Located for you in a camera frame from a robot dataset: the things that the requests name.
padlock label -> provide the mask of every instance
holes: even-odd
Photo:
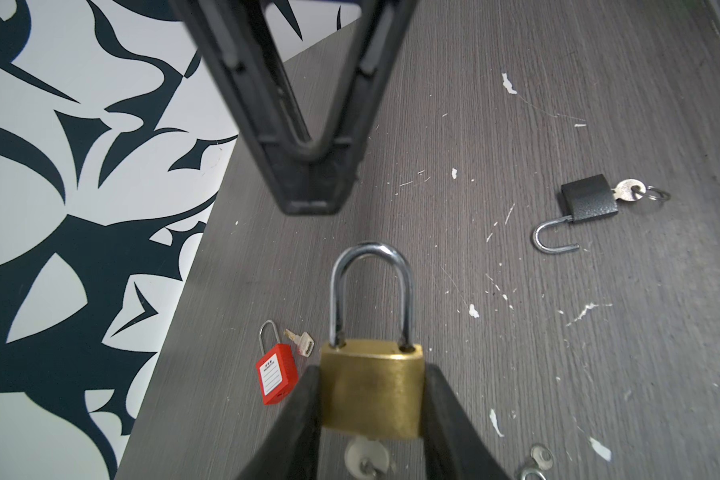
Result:
[[[264,396],[267,396],[282,383],[282,374],[280,373],[280,363],[277,361],[277,355],[272,355],[264,362],[264,365],[259,367],[259,375],[262,378]]]

key ring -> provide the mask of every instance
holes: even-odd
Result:
[[[640,191],[640,187],[635,185],[632,187],[632,193],[633,195],[637,196],[639,195],[640,198],[642,197],[648,197],[652,200],[656,200],[659,202],[666,202],[670,198],[672,198],[672,195],[670,195],[669,192],[662,190],[661,188],[653,187],[652,185],[646,185],[646,191]]]
[[[541,480],[547,480],[547,477],[538,468],[528,467],[520,472],[520,480],[527,480],[531,475],[540,478]]]

black padlock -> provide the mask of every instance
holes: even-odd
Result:
[[[576,180],[563,185],[560,189],[563,192],[563,198],[565,198],[570,215],[542,223],[534,229],[532,235],[536,248],[545,254],[564,254],[574,252],[580,248],[578,244],[565,246],[543,245],[539,240],[539,234],[548,226],[567,224],[569,222],[577,224],[588,220],[605,218],[606,216],[614,216],[619,213],[614,191],[608,184],[605,175],[600,174],[583,180]]]
[[[602,174],[570,182],[560,189],[563,191],[563,198],[565,198],[570,215],[542,223],[534,229],[531,236],[536,248],[545,254],[564,254],[579,249],[578,244],[565,246],[543,245],[539,240],[539,234],[548,226],[567,224],[569,222],[578,224],[579,222],[614,216],[619,213],[616,200],[634,202],[647,197],[663,203],[671,198],[670,194],[664,190],[645,185],[634,178],[622,180],[615,188],[611,188],[608,180]]]
[[[619,213],[614,191],[605,175],[576,180],[560,188],[574,224],[614,216]]]

gold padlock body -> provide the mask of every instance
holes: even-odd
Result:
[[[322,424],[369,438],[410,439],[421,431],[424,351],[402,353],[395,342],[327,342],[320,350]]]

brass padlock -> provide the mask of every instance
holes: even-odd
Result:
[[[344,276],[365,255],[394,266],[400,280],[400,340],[346,340]],[[412,344],[413,279],[405,257],[388,245],[359,244],[336,260],[331,273],[330,340],[320,351],[322,424],[369,438],[416,438],[421,431],[424,352]]]

